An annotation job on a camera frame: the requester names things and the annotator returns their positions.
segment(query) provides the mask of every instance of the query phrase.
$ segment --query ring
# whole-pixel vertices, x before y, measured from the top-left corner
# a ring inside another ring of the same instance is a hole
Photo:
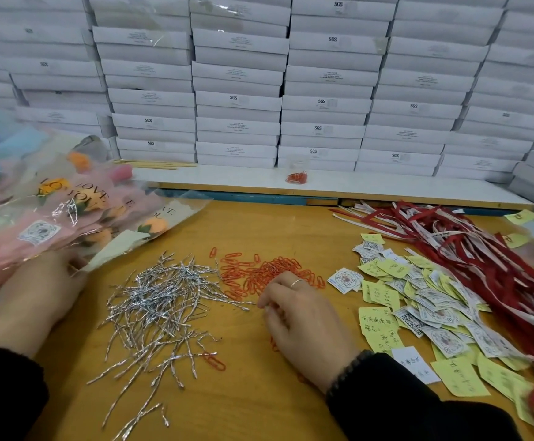
[[[289,287],[289,289],[293,289],[293,285],[295,285],[297,282],[302,281],[302,279],[298,279],[292,283],[292,286]]]

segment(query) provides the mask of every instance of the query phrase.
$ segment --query black sleeve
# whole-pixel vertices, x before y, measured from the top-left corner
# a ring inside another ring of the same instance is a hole
[[[361,353],[327,393],[326,403],[351,441],[522,441],[504,410],[477,402],[442,402],[385,353]]]
[[[0,439],[24,439],[47,401],[42,367],[0,348]]]

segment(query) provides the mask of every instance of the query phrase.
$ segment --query qr code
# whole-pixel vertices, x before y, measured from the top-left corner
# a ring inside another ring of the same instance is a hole
[[[18,240],[28,241],[37,246],[53,238],[60,230],[61,227],[56,224],[39,220],[33,222],[30,226],[24,229],[24,231],[18,235]]]

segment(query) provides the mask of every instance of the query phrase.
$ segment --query person's arm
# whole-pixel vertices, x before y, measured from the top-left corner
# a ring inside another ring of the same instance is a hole
[[[71,308],[85,276],[70,276],[69,252],[24,263],[0,289],[0,439],[24,439],[48,401],[36,355]]]
[[[281,353],[326,394],[351,441],[521,441],[512,418],[491,405],[439,397],[389,355],[360,350],[330,303],[292,273],[265,288],[257,306]]]

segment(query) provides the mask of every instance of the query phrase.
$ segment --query wooden table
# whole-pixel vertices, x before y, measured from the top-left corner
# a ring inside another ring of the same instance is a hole
[[[477,217],[475,222],[490,232],[510,232],[501,218]],[[28,439],[109,441],[136,416],[148,397],[151,378],[141,376],[128,390],[103,431],[103,417],[126,380],[106,377],[90,386],[86,382],[125,357],[124,348],[118,342],[109,363],[103,362],[112,327],[97,327],[107,314],[105,301],[111,294],[109,285],[124,281],[134,270],[140,272],[153,265],[163,251],[174,251],[176,259],[194,254],[198,263],[209,265],[213,263],[209,259],[213,246],[218,248],[218,256],[240,251],[248,260],[255,253],[262,260],[278,256],[296,258],[304,268],[326,279],[341,267],[356,270],[359,258],[351,249],[360,243],[360,231],[333,218],[326,207],[214,201],[156,241],[104,266],[92,275],[72,312],[54,329],[38,355],[37,361],[45,368],[51,400]],[[401,243],[388,241],[386,247],[404,254]],[[368,348],[358,321],[357,310],[366,305],[361,294],[343,296],[330,285],[322,294],[333,303],[359,345]],[[194,322],[198,328],[222,338],[219,343],[208,343],[208,348],[218,352],[227,370],[218,372],[200,360],[197,362],[199,378],[195,380],[189,362],[181,361],[178,374],[185,390],[179,390],[167,374],[157,394],[167,405],[171,427],[165,428],[159,413],[153,413],[137,425],[129,440],[344,439],[321,394],[300,382],[280,353],[271,349],[260,310],[252,307],[244,312],[221,303],[210,306],[208,317]],[[434,361],[428,338],[417,339],[404,329],[400,330],[400,336],[406,346],[416,346],[426,362]],[[486,386],[491,396],[477,400],[505,409],[514,416],[522,437],[534,440],[534,428],[517,418],[513,403]],[[442,399],[458,399],[442,383],[431,388]],[[396,421],[400,421],[400,414],[409,409],[396,396],[392,411]],[[363,429],[366,428],[367,415],[363,415]]]

